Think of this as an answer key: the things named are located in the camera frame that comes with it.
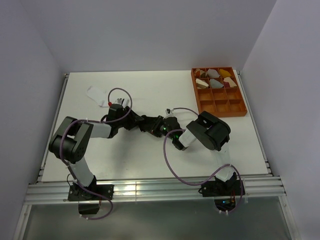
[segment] purple cable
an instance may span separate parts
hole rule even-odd
[[[196,113],[195,111],[193,111],[192,109],[187,108],[187,107],[175,107],[173,110],[179,110],[179,109],[188,110],[190,112],[193,112],[197,116],[199,115],[198,113]]]
[[[170,163],[168,161],[168,158],[167,158],[167,153],[166,153],[166,142],[167,142],[167,139],[169,138],[169,135],[172,134],[172,133],[175,133],[175,132],[184,132],[185,129],[175,129],[175,130],[172,130],[172,131],[169,131],[165,138],[164,138],[164,141],[163,141],[163,156],[164,156],[164,160],[165,160],[165,163],[166,165],[168,166],[170,172],[175,176],[176,179],[178,179],[181,183],[183,184],[186,184],[186,185],[189,185],[189,186],[200,186],[202,184],[205,184],[206,182],[208,182],[212,177],[214,177],[221,169],[224,169],[224,168],[227,168],[227,167],[231,167],[235,170],[236,174],[238,175],[239,179],[240,179],[240,182],[241,182],[241,175],[239,173],[239,171],[235,168],[235,166],[233,166],[232,164],[224,164],[222,165],[221,167],[219,167],[216,171],[214,171],[206,180],[202,181],[202,182],[188,182],[188,181],[185,181],[183,180],[181,177],[179,177],[175,171],[172,169],[172,167],[170,166]],[[236,210],[238,208],[238,205],[241,203],[242,201],[242,197],[243,197],[243,186],[242,184],[240,184],[240,189],[241,189],[241,192],[240,192],[240,199],[239,199],[239,202],[235,205],[234,209],[230,210],[229,213],[232,213],[234,210]]]
[[[89,220],[99,220],[99,219],[103,219],[103,218],[107,217],[107,216],[112,212],[112,210],[113,210],[113,208],[114,208],[114,205],[113,205],[112,201],[111,201],[109,198],[107,198],[107,197],[105,197],[105,196],[103,196],[103,195],[100,195],[100,194],[98,194],[98,193],[95,193],[95,192],[93,192],[93,191],[90,191],[90,190],[88,190],[88,189],[86,189],[86,188],[81,184],[81,182],[79,182],[79,180],[77,179],[74,171],[73,171],[72,168],[69,166],[69,164],[65,161],[65,157],[64,157],[64,153],[63,153],[63,149],[64,149],[63,146],[64,146],[64,142],[65,142],[65,139],[66,139],[66,137],[67,137],[67,135],[68,135],[69,130],[71,129],[71,127],[72,127],[73,125],[75,125],[75,124],[77,124],[77,123],[80,123],[80,122],[89,122],[89,123],[110,124],[110,123],[114,123],[114,122],[120,121],[120,120],[124,119],[125,117],[127,117],[127,116],[129,115],[129,113],[131,112],[131,109],[132,109],[132,104],[133,104],[133,103],[132,103],[131,95],[129,94],[129,92],[127,92],[127,91],[124,90],[123,88],[115,87],[115,88],[111,89],[111,91],[110,91],[109,94],[108,94],[108,102],[110,102],[110,94],[111,94],[114,90],[121,90],[121,91],[125,92],[125,93],[129,96],[129,98],[130,98],[130,109],[129,109],[129,111],[128,111],[124,116],[122,116],[122,117],[120,117],[120,118],[118,118],[118,119],[115,119],[115,120],[110,120],[110,121],[96,121],[96,120],[86,120],[86,119],[78,119],[78,120],[75,120],[75,121],[73,121],[73,122],[66,128],[66,130],[64,131],[64,133],[63,133],[63,135],[62,135],[61,142],[60,142],[60,149],[59,149],[60,159],[61,159],[61,161],[68,167],[68,169],[69,169],[69,171],[70,171],[73,179],[77,180],[76,183],[78,184],[78,186],[79,186],[82,190],[84,190],[84,191],[86,191],[86,192],[88,192],[88,193],[90,193],[90,194],[92,194],[92,195],[95,195],[95,196],[97,196],[97,197],[99,197],[99,198],[103,198],[103,199],[107,200],[107,201],[110,203],[110,210],[109,210],[105,215],[102,215],[102,216],[99,216],[99,217],[86,217],[86,216],[82,216],[83,218],[89,219]]]

